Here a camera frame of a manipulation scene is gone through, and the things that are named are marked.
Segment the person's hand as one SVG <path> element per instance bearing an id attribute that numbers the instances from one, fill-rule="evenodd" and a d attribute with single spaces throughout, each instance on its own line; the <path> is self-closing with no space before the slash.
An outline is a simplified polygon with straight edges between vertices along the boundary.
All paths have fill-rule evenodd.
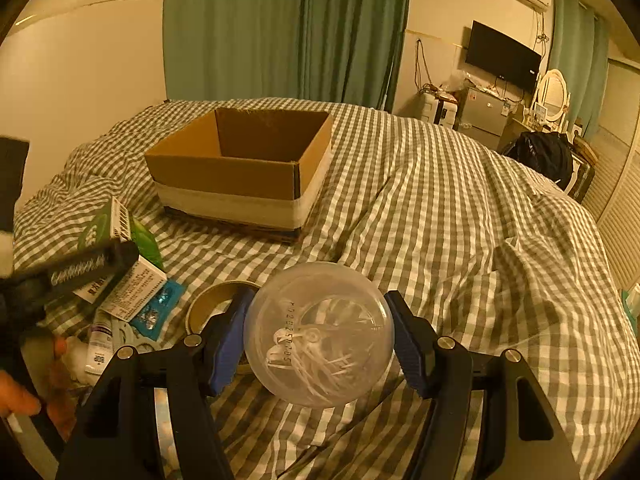
<path id="1" fill-rule="evenodd" d="M 64 338 L 53 339 L 54 361 L 49 366 L 49 392 L 44 401 L 50 421 L 64 441 L 70 438 L 76 424 L 75 402 L 70 394 L 70 373 L 62 361 L 67 349 Z M 34 416 L 41 412 L 40 400 L 19 384 L 8 372 L 1 371 L 1 417 L 12 414 Z"/>

